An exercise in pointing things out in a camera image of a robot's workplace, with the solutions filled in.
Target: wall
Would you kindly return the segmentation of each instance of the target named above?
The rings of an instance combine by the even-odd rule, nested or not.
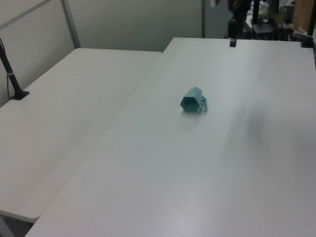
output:
[[[205,37],[222,39],[232,16],[227,0],[221,0],[216,7],[210,7],[209,0],[205,0]]]
[[[67,0],[81,47],[164,51],[201,38],[201,0]]]
[[[60,0],[49,1],[3,28],[0,38],[22,89],[74,49]],[[11,85],[10,94],[14,94]],[[6,72],[0,64],[0,106],[7,101]]]
[[[0,0],[0,26],[41,2],[44,0]]]

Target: black cable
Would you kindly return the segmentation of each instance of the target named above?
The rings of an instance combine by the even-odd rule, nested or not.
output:
[[[280,38],[281,41],[285,41],[285,38],[284,38],[284,26],[283,26],[282,22],[279,22],[279,23],[277,24],[277,30],[278,30],[278,25],[279,25],[279,24],[281,24],[281,26],[282,26],[282,31],[279,32],[278,37]]]
[[[284,31],[284,27],[283,27],[282,22],[279,22],[279,23],[277,24],[277,26],[278,26],[279,24],[281,24],[281,25],[282,25],[282,30]]]
[[[225,33],[225,35],[224,35],[224,39],[226,38],[227,32],[228,32],[228,29],[226,30],[226,33]]]
[[[8,92],[9,99],[11,99],[10,93],[9,93],[9,75],[6,75],[6,90]]]

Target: white table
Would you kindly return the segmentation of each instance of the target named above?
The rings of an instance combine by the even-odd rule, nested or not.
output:
[[[77,49],[0,108],[0,214],[35,222],[160,56]]]
[[[314,236],[315,99],[299,43],[174,39],[27,237]]]

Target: teal object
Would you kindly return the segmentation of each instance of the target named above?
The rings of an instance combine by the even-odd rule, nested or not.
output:
[[[193,87],[185,94],[180,105],[187,113],[207,112],[207,100],[202,96],[202,90],[197,87]]]

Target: black stand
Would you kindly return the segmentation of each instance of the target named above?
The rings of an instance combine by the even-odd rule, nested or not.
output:
[[[4,65],[4,68],[6,70],[6,73],[13,85],[13,88],[14,88],[14,92],[15,92],[15,95],[11,97],[12,100],[22,100],[25,96],[27,96],[28,94],[30,94],[29,92],[27,91],[23,91],[13,73],[13,70],[11,68],[11,65],[9,63],[9,60],[8,58],[6,57],[6,54],[5,54],[5,48],[4,48],[4,45],[2,43],[2,40],[0,39],[0,58],[1,58],[1,61]]]
[[[314,1],[310,25],[307,31],[307,36],[300,33],[293,34],[293,38],[295,40],[301,41],[302,48],[312,48],[315,51],[315,44],[314,44],[314,39],[313,39],[315,22],[316,22],[316,1]]]

